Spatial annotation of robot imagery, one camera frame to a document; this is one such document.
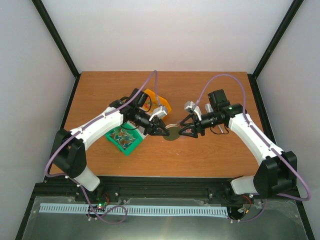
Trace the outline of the white jar lid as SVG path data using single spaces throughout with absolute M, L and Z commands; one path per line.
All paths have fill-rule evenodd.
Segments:
M 180 126 L 178 124 L 169 124 L 166 126 L 166 130 L 169 132 L 168 136 L 163 136 L 166 141 L 175 141 L 180 137 Z

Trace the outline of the green candy bin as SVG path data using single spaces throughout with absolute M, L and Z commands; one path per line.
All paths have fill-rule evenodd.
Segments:
M 104 136 L 125 156 L 129 156 L 144 139 L 138 127 L 131 122 L 123 123 L 109 130 Z

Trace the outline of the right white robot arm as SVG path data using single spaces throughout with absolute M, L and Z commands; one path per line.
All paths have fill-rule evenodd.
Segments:
M 257 127 L 241 104 L 230 104 L 224 90 L 210 92 L 208 98 L 206 114 L 202 114 L 193 101 L 185 103 L 188 116 L 181 121 L 182 129 L 178 133 L 197 138 L 204 136 L 206 129 L 224 125 L 227 131 L 234 132 L 242 140 L 257 161 L 258 170 L 255 175 L 231 180 L 233 193 L 269 198 L 296 187 L 297 177 L 293 173 L 297 169 L 296 155 L 276 146 Z

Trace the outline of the white candy bin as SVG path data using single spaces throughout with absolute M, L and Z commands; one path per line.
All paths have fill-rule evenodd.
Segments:
M 132 121 L 127 121 L 123 126 L 129 132 L 139 135 L 143 140 L 148 136 L 144 134 L 145 129 L 142 126 L 138 126 Z

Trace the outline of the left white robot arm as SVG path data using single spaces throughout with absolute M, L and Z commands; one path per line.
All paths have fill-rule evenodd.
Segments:
M 60 129 L 54 139 L 49 162 L 56 165 L 64 176 L 86 189 L 92 201 L 103 198 L 104 188 L 100 179 L 87 165 L 86 151 L 110 130 L 130 121 L 144 129 L 145 135 L 169 136 L 163 122 L 168 108 L 160 104 L 148 114 L 142 109 L 148 95 L 134 89 L 130 96 L 113 101 L 102 113 L 89 122 L 72 130 Z

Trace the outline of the orange candy bin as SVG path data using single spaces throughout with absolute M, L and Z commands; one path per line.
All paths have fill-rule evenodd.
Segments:
M 146 111 L 149 115 L 151 115 L 151 113 L 156 108 L 158 108 L 160 105 L 166 107 L 168 113 L 170 113 L 172 111 L 172 108 L 171 108 L 169 102 L 165 98 L 163 98 L 161 96 L 156 97 L 156 93 L 148 88 L 145 89 L 143 92 L 145 94 L 147 94 L 148 97 L 147 97 L 146 101 L 144 102 L 142 109 L 144 111 Z

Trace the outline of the metal scoop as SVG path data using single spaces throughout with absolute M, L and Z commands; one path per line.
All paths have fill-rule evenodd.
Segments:
M 211 106 L 211 104 L 210 104 L 210 103 L 206 103 L 206 104 L 204 105 L 204 107 L 205 107 L 205 110 L 206 110 L 207 114 L 208 114 L 211 118 L 213 118 L 215 115 L 214 115 L 214 110 L 213 110 L 213 107 Z M 211 131 L 213 134 L 215 134 L 215 135 L 226 135 L 226 134 L 229 133 L 227 129 L 223 130 L 221 124 L 216 124 L 216 125 L 214 125 L 214 126 L 211 126 L 211 127 L 210 127 L 210 131 Z

